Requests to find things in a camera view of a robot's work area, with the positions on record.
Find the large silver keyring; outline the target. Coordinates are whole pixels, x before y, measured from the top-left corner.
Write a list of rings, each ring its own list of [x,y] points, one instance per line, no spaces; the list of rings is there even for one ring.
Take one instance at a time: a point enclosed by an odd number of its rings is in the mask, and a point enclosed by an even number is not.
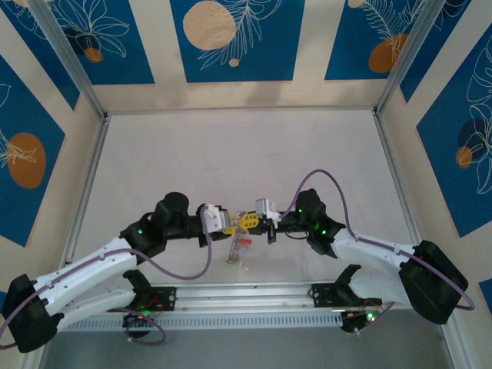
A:
[[[238,227],[238,231],[232,236],[231,247],[227,259],[228,264],[235,264],[240,261],[240,258],[238,257],[238,249],[240,246],[251,246],[250,244],[242,244],[241,239],[243,238],[250,239],[248,233],[242,227]]]

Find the controller board with green light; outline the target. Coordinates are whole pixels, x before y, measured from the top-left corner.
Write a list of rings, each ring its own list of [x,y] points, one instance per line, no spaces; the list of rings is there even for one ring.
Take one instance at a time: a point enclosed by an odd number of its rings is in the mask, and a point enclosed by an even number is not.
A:
[[[122,327],[124,328],[140,328],[140,327],[152,327],[153,324],[145,319],[143,315],[129,313],[123,317]]]
[[[377,311],[346,311],[341,313],[341,329],[347,333],[355,333],[369,327],[377,318]]]

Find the aluminium mounting rail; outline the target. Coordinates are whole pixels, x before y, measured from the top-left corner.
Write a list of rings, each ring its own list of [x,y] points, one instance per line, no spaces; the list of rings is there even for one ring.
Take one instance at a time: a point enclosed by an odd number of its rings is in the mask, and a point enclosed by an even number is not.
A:
[[[69,325],[86,317],[126,308],[148,311],[153,287],[176,287],[174,312],[199,314],[259,312],[315,308],[308,290],[313,283],[263,283],[263,284],[183,284],[181,286],[152,285],[144,276],[108,279],[86,292],[61,289],[53,304],[65,316],[63,324]]]

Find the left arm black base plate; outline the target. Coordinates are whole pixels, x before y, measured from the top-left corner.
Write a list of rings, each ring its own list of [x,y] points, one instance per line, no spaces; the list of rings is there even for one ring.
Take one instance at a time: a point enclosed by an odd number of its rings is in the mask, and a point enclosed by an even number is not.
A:
[[[153,287],[145,309],[153,312],[173,311],[176,303],[176,287]]]

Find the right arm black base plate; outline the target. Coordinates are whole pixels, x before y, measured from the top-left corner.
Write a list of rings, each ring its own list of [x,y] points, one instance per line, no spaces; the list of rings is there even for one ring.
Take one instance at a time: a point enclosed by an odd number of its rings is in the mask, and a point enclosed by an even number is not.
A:
[[[308,295],[316,308],[365,308],[382,305],[381,299],[358,297],[347,284],[312,284]]]

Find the aluminium table side rail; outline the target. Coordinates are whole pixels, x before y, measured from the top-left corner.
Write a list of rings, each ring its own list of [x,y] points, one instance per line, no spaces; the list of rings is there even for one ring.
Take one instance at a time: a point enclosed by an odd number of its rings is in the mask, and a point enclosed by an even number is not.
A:
[[[385,246],[385,248],[392,249],[392,252],[398,256],[405,256],[409,260],[413,260],[414,263],[420,268],[420,269],[427,269],[429,270],[430,265],[425,262],[425,260],[422,260],[421,258],[415,256],[414,254],[411,254],[410,250],[415,252],[414,247],[417,247],[418,243],[421,242],[421,234],[420,231],[418,230],[417,223],[414,217],[414,214],[412,212],[412,209],[410,207],[409,201],[407,199],[407,196],[404,191],[404,186],[403,182],[401,179],[401,173],[399,171],[399,167],[396,162],[396,158],[394,155],[393,148],[391,147],[391,142],[388,137],[388,134],[386,132],[386,129],[384,127],[384,123],[381,118],[381,114],[376,111],[375,109],[372,111],[372,116],[374,119],[374,124],[377,129],[377,133],[381,142],[381,146],[384,151],[384,156],[387,161],[387,165],[389,167],[390,173],[391,173],[391,178],[394,183],[394,188],[397,193],[397,199],[399,201],[399,206],[402,211],[402,214],[404,216],[405,224],[407,227],[408,234],[410,235],[411,240],[413,241],[414,244],[411,245],[411,247],[407,250],[404,249],[402,246],[397,246],[393,245],[390,246],[389,243]]]
[[[60,268],[72,263],[75,254],[75,247],[78,242],[78,238],[81,232],[81,226],[84,220],[85,212],[88,207],[88,201],[91,195],[91,190],[94,184],[98,164],[100,162],[101,154],[104,148],[105,139],[108,133],[109,126],[108,114],[105,113],[103,120],[101,121],[100,128],[98,130],[97,140],[95,142],[94,150],[91,154],[91,160],[88,166],[88,170],[83,183],[81,196],[78,202],[75,215],[69,228],[65,247],[61,255],[61,260],[58,264]]]

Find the aluminium frame post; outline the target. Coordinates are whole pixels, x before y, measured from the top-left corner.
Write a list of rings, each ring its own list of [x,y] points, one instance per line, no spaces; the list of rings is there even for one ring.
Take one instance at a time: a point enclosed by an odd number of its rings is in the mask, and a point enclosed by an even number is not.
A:
[[[90,79],[48,4],[44,0],[26,0],[26,3],[58,60],[87,101],[90,109],[101,121],[105,121],[107,112],[103,109]]]
[[[397,57],[393,69],[391,70],[384,88],[380,93],[377,104],[374,106],[373,113],[376,118],[380,118],[392,99],[393,94],[399,88],[408,69],[411,67],[422,44],[430,32],[436,18],[444,7],[446,0],[425,0],[424,8],[418,15],[414,27],[408,35],[407,41]]]

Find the aluminium frame leg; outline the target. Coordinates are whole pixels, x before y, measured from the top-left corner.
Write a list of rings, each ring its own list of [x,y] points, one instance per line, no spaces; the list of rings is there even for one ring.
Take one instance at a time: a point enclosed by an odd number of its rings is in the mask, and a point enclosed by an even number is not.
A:
[[[45,347],[23,354],[17,369],[40,369]]]
[[[462,354],[460,349],[460,344],[457,340],[456,329],[452,323],[448,322],[441,326],[443,331],[444,340],[449,351],[450,360],[454,369],[462,368]]]

